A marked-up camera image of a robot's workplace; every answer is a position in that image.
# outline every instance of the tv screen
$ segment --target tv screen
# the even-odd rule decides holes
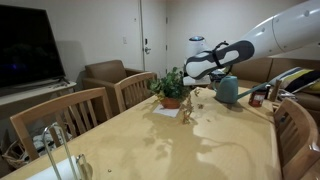
[[[64,76],[46,11],[0,5],[0,88]]]

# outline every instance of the bottle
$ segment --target bottle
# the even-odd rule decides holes
[[[266,96],[267,88],[263,87],[251,93],[249,104],[253,107],[261,107]]]

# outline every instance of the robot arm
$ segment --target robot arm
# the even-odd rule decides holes
[[[320,41],[319,32],[320,1],[309,0],[265,20],[238,42],[221,49],[208,50],[204,38],[191,38],[189,43],[193,45],[187,49],[189,58],[185,70],[190,77],[201,79],[224,66],[292,51]]]

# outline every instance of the teal pitcher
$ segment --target teal pitcher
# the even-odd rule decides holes
[[[212,87],[216,91],[216,100],[227,104],[234,104],[238,99],[265,87],[267,84],[267,82],[260,84],[244,93],[238,94],[238,78],[236,76],[226,76],[221,79],[218,89],[215,87],[215,82],[213,82]]]

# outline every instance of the dining table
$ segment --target dining table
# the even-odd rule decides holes
[[[69,151],[85,155],[92,179],[281,179],[272,103],[252,107],[247,95],[225,104],[215,94],[191,92],[189,123],[184,104],[171,117],[154,112],[159,101],[152,96],[69,141]],[[61,147],[52,154],[66,159]],[[50,166],[44,155],[3,179],[26,179]]]

